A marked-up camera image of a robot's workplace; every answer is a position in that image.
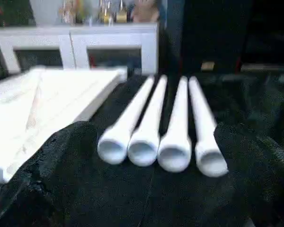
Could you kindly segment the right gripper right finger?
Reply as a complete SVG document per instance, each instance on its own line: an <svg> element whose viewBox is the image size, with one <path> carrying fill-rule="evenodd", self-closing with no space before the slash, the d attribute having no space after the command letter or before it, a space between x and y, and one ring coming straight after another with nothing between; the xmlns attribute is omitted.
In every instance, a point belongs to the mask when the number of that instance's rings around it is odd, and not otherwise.
<svg viewBox="0 0 284 227"><path fill-rule="evenodd" d="M284 227L284 149L268 137L238 135L227 160L239 204L259 227Z"/></svg>

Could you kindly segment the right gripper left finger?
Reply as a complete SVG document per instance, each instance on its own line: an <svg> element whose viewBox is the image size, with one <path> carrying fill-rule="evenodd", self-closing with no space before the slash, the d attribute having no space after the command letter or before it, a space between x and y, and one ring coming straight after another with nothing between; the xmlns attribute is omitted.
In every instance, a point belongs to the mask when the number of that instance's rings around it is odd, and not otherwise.
<svg viewBox="0 0 284 227"><path fill-rule="evenodd" d="M0 227L107 227L107 165L98 128L80 121L54 133L0 189Z"/></svg>

